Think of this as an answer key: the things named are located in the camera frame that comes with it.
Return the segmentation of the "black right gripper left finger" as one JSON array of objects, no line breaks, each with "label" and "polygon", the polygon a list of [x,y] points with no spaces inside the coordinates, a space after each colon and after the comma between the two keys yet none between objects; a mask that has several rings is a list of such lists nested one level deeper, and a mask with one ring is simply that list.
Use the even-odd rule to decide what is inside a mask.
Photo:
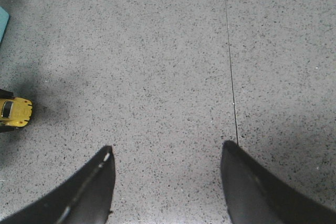
[{"label": "black right gripper left finger", "polygon": [[63,184],[1,223],[106,223],[115,171],[112,147],[104,146]]}]

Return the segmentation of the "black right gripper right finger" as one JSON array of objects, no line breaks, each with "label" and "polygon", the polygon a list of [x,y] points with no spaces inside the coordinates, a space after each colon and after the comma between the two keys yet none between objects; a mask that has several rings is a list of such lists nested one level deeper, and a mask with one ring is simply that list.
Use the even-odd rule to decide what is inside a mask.
[{"label": "black right gripper right finger", "polygon": [[282,182],[233,141],[223,144],[220,171],[232,223],[335,223],[335,211]]}]

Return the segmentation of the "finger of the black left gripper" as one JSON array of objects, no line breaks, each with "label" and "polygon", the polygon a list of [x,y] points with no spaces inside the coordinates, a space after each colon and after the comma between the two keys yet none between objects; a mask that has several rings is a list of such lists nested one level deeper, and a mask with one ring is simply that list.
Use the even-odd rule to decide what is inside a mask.
[{"label": "finger of the black left gripper", "polygon": [[0,89],[0,98],[1,99],[11,99],[12,97],[13,97],[12,92]]}]

